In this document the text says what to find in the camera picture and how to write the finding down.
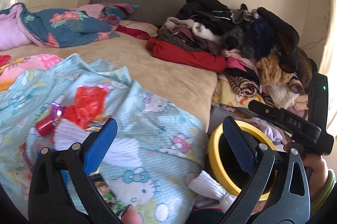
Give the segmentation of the right hand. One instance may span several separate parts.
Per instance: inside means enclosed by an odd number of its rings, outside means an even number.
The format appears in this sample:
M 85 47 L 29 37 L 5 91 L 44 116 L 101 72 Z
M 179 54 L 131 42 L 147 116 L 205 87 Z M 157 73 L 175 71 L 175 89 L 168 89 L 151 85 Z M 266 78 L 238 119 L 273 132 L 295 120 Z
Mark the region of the right hand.
M 304 167 L 311 168 L 308 180 L 311 199 L 314 200 L 323 190 L 328 179 L 328 167 L 325 159 L 316 154 L 306 154 L 303 158 Z

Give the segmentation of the left hand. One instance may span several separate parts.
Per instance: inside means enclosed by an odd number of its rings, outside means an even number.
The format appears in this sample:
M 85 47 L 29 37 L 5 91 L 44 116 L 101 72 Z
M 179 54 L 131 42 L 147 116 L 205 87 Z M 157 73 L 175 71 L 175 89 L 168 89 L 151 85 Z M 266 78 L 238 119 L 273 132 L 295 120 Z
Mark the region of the left hand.
M 121 221 L 123 224 L 142 224 L 142 218 L 132 204 L 129 204 L 122 213 Z

